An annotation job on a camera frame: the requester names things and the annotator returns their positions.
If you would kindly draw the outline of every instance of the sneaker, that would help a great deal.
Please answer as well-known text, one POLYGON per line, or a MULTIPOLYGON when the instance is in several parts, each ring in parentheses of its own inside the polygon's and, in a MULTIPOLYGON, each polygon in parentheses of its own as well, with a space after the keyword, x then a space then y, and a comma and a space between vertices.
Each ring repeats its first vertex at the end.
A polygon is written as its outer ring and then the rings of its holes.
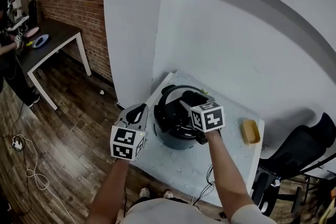
POLYGON ((142 188, 139 193, 139 198, 146 197, 151 198, 151 193, 148 188, 142 188))
POLYGON ((29 105, 29 107, 31 108, 34 104, 36 104, 38 101, 40 101, 40 95, 39 94, 36 94, 35 95, 35 99, 34 101, 32 102, 31 105, 29 105))
POLYGON ((165 199, 174 198, 173 192, 170 189, 167 189, 163 194, 163 198, 165 199))

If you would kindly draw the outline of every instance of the white sleeve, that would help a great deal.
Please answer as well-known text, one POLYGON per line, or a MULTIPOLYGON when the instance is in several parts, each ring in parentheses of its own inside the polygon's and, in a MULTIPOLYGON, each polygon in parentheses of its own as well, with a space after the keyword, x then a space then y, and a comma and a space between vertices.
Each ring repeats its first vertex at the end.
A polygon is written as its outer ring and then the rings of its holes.
POLYGON ((264 216, 256 205, 245 205, 239 208, 231 218, 231 224, 276 224, 274 220, 264 216))

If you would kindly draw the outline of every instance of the dark tabletop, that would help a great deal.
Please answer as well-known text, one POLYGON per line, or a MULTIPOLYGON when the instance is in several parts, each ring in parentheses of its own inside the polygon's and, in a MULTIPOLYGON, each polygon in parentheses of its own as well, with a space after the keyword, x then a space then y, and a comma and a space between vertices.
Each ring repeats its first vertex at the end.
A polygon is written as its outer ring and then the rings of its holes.
POLYGON ((41 35, 48 34, 49 39, 42 47, 33 49, 31 46, 24 50, 16 51, 17 59, 20 62, 23 73, 27 75, 28 71, 39 63, 47 54, 52 52, 59 45, 64 43, 70 37, 74 36, 80 29, 57 20, 46 19, 38 27, 40 30, 30 40, 35 40, 41 35))

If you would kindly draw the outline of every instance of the pink bowl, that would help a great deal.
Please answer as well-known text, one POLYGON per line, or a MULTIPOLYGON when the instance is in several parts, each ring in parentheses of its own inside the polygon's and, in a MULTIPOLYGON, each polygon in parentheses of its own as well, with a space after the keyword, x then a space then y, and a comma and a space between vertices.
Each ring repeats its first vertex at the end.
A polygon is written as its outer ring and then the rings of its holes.
POLYGON ((35 35, 39 31, 39 27, 34 27, 33 29, 29 30, 27 33, 25 33, 26 38, 30 38, 33 35, 35 35))

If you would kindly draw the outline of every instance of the white table leg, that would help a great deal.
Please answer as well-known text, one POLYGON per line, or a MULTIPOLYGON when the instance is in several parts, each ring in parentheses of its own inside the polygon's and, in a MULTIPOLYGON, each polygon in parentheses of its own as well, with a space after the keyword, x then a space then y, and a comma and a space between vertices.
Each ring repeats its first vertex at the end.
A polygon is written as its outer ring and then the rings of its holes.
POLYGON ((86 74, 88 76, 90 76, 91 75, 91 69, 90 69, 90 66, 89 66, 88 59, 86 58, 86 54, 85 54, 85 50, 84 50, 84 46, 83 46, 83 41, 82 41, 82 36, 81 36, 80 33, 76 34, 76 41, 77 41, 80 56, 82 58, 82 61, 83 61, 84 67, 85 67, 86 74))
POLYGON ((28 76, 32 80, 33 84, 35 85, 36 89, 40 92, 40 94, 43 96, 44 99, 51 105, 51 107, 56 110, 57 106, 55 103, 50 99, 49 95, 45 92, 45 90, 42 88, 41 84, 38 83, 37 79, 35 78, 34 74, 32 71, 28 72, 28 76))

